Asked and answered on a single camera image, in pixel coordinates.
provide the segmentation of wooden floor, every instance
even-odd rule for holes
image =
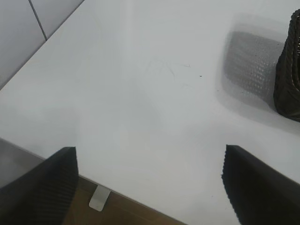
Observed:
[[[111,192],[102,212],[89,207],[96,185],[79,179],[63,225],[183,225],[172,218]]]

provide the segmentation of tile grout line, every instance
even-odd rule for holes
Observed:
[[[28,1],[29,1],[29,4],[30,4],[31,8],[32,8],[32,11],[33,11],[33,13],[34,13],[34,16],[35,16],[36,19],[37,19],[38,25],[39,25],[40,29],[42,30],[42,33],[43,33],[43,35],[44,35],[44,38],[45,38],[45,40],[47,40],[47,36],[46,36],[46,34],[45,34],[45,31],[44,31],[44,29],[43,29],[43,27],[42,27],[42,24],[41,24],[39,18],[38,18],[37,12],[36,12],[36,10],[35,10],[33,4],[32,4],[32,1],[31,1],[31,0],[28,0]]]

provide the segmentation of white table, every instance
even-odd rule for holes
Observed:
[[[0,92],[0,137],[189,225],[237,225],[237,144],[300,182],[300,124],[275,113],[297,0],[86,0]]]

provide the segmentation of black woven bag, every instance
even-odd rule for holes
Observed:
[[[300,9],[290,21],[288,37],[276,66],[274,103],[277,112],[300,121]]]

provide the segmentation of scratch mark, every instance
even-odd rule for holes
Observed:
[[[191,85],[186,84],[186,83],[184,83],[184,84],[182,85],[182,87],[183,87],[183,88],[193,88]]]
[[[179,65],[179,66],[182,66],[182,67],[191,67],[190,64],[176,63],[176,65]]]
[[[174,73],[174,71],[172,70],[171,66],[170,66],[168,63],[166,63],[165,65],[169,68],[169,70],[170,70],[170,72],[173,74],[173,78],[174,78],[174,80],[175,80],[175,73]]]

